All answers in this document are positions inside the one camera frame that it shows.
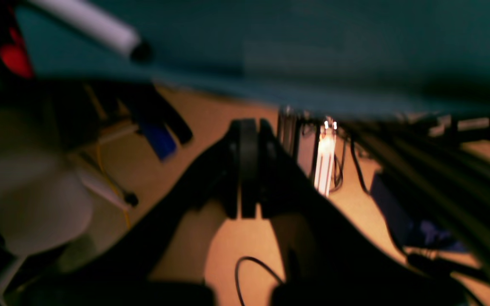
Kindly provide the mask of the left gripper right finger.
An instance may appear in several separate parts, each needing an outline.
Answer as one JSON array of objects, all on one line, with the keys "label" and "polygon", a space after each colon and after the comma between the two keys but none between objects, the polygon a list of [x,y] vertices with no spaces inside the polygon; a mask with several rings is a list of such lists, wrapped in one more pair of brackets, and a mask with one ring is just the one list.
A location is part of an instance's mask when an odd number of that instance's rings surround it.
[{"label": "left gripper right finger", "polygon": [[260,121],[260,206],[279,244],[286,281],[273,306],[465,306],[459,283],[397,263],[372,244]]}]

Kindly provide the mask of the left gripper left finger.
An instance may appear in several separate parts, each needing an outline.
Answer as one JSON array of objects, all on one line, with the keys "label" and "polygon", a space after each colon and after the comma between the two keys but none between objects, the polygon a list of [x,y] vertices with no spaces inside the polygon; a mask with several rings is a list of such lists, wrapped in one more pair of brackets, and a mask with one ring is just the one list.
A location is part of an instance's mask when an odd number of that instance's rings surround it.
[{"label": "left gripper left finger", "polygon": [[198,281],[149,281],[167,255],[188,212],[220,200],[224,218],[243,207],[256,215],[257,127],[254,119],[233,120],[224,137],[187,168],[169,193],[107,252],[70,274],[39,281],[20,298],[22,306],[213,306],[213,291]]}]

